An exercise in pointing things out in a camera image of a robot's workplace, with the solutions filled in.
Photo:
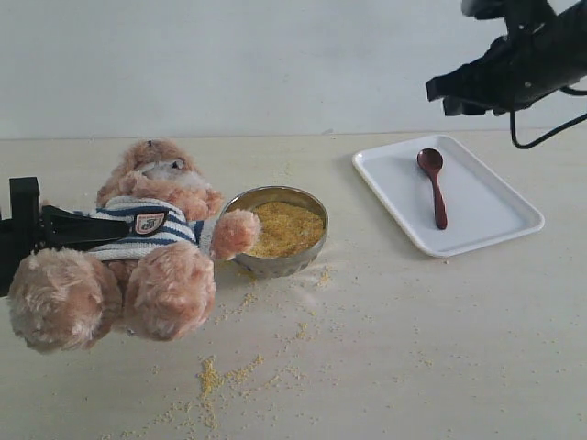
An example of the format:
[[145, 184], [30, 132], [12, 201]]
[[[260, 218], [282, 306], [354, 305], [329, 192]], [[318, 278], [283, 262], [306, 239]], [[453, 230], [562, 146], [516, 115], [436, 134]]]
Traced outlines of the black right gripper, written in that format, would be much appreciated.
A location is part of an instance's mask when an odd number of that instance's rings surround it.
[[584, 1], [546, 20], [504, 22], [506, 33], [481, 59], [426, 82], [428, 102], [443, 98], [445, 116], [526, 109], [586, 75]]

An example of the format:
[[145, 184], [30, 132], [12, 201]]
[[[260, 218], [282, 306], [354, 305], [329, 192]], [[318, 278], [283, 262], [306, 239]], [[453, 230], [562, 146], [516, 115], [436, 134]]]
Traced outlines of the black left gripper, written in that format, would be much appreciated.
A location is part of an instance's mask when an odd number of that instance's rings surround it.
[[[39, 235], [39, 182], [9, 179], [11, 217], [1, 220], [1, 296], [6, 297], [20, 261], [35, 248]], [[125, 221], [93, 218], [46, 205], [40, 212], [39, 249], [87, 251], [126, 237]]]

